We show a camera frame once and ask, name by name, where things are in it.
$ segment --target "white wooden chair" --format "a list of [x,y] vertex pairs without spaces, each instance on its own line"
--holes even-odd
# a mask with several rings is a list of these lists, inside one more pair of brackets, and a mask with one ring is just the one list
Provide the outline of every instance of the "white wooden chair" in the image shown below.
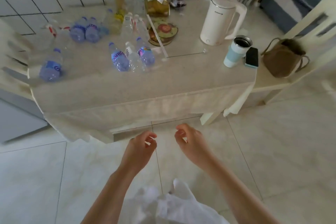
[[14,46],[24,51],[33,49],[28,40],[0,19],[0,88],[33,100],[29,85],[3,70],[8,68],[27,76],[27,66],[23,63],[28,64],[28,56],[26,52],[15,51]]
[[[325,14],[327,18],[315,27],[308,34],[304,35],[298,41],[308,53],[312,47],[320,46],[336,35],[336,27],[329,29],[323,35],[319,35],[325,31],[330,25],[336,23],[336,0],[322,0],[316,7],[313,8],[300,22],[298,22],[290,31],[288,31],[283,39],[294,38],[305,27],[310,25],[319,16]],[[292,84],[300,81],[302,78],[312,73],[314,70],[326,65],[336,58],[336,45],[329,51],[317,57],[306,68],[297,73],[290,75],[288,78],[275,78],[267,70],[262,62],[259,64],[257,71],[256,83],[252,92],[271,91],[264,99],[265,104],[271,102],[280,92]]]

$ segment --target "brown bag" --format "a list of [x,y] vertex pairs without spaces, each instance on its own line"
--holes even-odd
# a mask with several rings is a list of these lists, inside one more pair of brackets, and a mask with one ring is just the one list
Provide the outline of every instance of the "brown bag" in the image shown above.
[[[267,51],[276,39],[279,42],[271,50]],[[310,60],[305,54],[306,52],[296,40],[275,38],[261,55],[269,72],[276,78],[283,78],[289,76],[299,62],[299,68],[295,72],[299,72],[309,64]],[[308,59],[307,64],[304,66],[302,66],[303,57]]]

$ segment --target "kettle lid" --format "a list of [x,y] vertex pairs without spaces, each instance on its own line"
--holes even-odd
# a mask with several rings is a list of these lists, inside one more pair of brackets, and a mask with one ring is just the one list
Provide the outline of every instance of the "kettle lid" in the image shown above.
[[235,8],[235,4],[237,3],[237,0],[211,0],[212,3],[220,8],[225,8],[225,9],[231,9]]

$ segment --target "table leg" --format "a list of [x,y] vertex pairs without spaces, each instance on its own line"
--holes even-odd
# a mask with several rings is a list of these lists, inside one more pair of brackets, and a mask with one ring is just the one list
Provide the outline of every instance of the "table leg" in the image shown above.
[[209,125],[221,112],[207,112],[200,118],[202,125]]

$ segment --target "hand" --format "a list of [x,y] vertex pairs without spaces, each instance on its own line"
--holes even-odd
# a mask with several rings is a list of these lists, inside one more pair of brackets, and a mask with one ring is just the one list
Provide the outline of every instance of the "hand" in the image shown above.
[[155,151],[157,144],[153,138],[156,137],[155,133],[145,131],[132,138],[126,147],[119,168],[136,176],[147,165]]
[[209,161],[215,159],[201,132],[186,123],[177,125],[176,129],[176,142],[192,163],[204,169]]

